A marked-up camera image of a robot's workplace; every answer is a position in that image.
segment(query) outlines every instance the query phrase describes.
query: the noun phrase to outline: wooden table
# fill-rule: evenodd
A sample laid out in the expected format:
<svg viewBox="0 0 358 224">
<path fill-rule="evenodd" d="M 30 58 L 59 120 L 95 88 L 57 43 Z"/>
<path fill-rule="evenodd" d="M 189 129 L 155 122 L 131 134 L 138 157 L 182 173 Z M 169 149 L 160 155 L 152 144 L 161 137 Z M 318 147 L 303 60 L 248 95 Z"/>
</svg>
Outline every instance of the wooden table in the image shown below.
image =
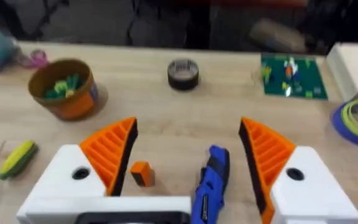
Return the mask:
<svg viewBox="0 0 358 224">
<path fill-rule="evenodd" d="M 237 134 L 241 116 L 266 124 L 295 144 L 314 147 L 358 208 L 358 147 L 342 139 L 329 122 L 341 97 L 323 58 L 317 61 L 329 101 L 265 96 L 259 82 L 260 55 L 124 47 L 22 44 L 42 48 L 50 60 L 76 57 L 87 62 L 106 99 L 94 116 L 64 122 L 38 105 L 27 92 L 32 70 L 7 67 L 0 73 L 0 166 L 20 142 L 40 146 L 18 178 L 0 180 L 0 223 L 16 223 L 17 209 L 62 144 L 77 144 L 96 130 L 130 116 L 139 137 L 129 165 L 142 159 L 156 172 L 156 185 L 141 189 L 130 175 L 123 195 L 191 195 L 211 144 L 231 153 L 226 206 L 218 223 L 260 223 L 246 155 Z M 201 82 L 188 93 L 167 84 L 167 65 L 192 58 Z"/>
</svg>

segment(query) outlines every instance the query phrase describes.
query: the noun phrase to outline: black hole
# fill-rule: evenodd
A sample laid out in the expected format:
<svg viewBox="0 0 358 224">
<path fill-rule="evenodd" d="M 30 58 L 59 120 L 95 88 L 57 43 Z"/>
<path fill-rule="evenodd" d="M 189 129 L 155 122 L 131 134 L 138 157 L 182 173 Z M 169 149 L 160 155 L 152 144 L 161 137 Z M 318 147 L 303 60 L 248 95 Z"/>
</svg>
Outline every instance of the black hole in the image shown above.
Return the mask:
<svg viewBox="0 0 358 224">
<path fill-rule="evenodd" d="M 90 174 L 90 170 L 88 168 L 79 168 L 73 174 L 73 179 L 82 180 Z"/>
<path fill-rule="evenodd" d="M 303 180 L 305 179 L 305 175 L 303 175 L 302 171 L 297 168 L 288 168 L 287 175 L 291 177 L 293 180 Z"/>
<path fill-rule="evenodd" d="M 206 185 L 207 185 L 208 187 L 210 187 L 211 190 L 214 189 L 214 187 L 212 186 L 212 183 L 211 183 L 211 182 L 208 181 L 208 182 L 206 183 Z"/>
</svg>

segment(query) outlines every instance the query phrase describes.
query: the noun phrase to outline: blue tape roll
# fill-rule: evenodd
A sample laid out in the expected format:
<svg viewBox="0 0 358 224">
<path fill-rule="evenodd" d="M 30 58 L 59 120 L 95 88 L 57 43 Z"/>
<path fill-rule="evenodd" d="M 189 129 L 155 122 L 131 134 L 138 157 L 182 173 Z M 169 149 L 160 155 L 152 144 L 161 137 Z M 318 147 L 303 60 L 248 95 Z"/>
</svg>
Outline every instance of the blue tape roll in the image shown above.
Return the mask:
<svg viewBox="0 0 358 224">
<path fill-rule="evenodd" d="M 354 134 L 348 127 L 346 127 L 341 116 L 343 107 L 345 107 L 346 104 L 347 103 L 344 103 L 334 112 L 332 117 L 333 126 L 343 138 L 358 145 L 358 135 Z"/>
</svg>

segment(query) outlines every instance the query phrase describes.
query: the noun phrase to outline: white platform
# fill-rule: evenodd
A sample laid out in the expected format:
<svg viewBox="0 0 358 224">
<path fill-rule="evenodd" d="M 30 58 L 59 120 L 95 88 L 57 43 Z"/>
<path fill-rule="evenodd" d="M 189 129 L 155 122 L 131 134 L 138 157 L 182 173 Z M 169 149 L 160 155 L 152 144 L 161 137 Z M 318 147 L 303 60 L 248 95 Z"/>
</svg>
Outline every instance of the white platform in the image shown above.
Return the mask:
<svg viewBox="0 0 358 224">
<path fill-rule="evenodd" d="M 344 100 L 358 98 L 358 44 L 335 44 L 327 63 Z"/>
</svg>

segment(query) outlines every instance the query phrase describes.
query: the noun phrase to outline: small orange cube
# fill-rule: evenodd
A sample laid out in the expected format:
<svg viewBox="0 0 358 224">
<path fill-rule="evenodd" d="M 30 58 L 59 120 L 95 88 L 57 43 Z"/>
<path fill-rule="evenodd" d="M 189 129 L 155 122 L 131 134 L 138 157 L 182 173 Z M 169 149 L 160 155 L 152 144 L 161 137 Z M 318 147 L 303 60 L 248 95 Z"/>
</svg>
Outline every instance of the small orange cube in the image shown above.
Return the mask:
<svg viewBox="0 0 358 224">
<path fill-rule="evenodd" d="M 136 161 L 131 168 L 131 174 L 137 185 L 141 187 L 150 187 L 153 180 L 153 172 L 148 162 Z"/>
</svg>

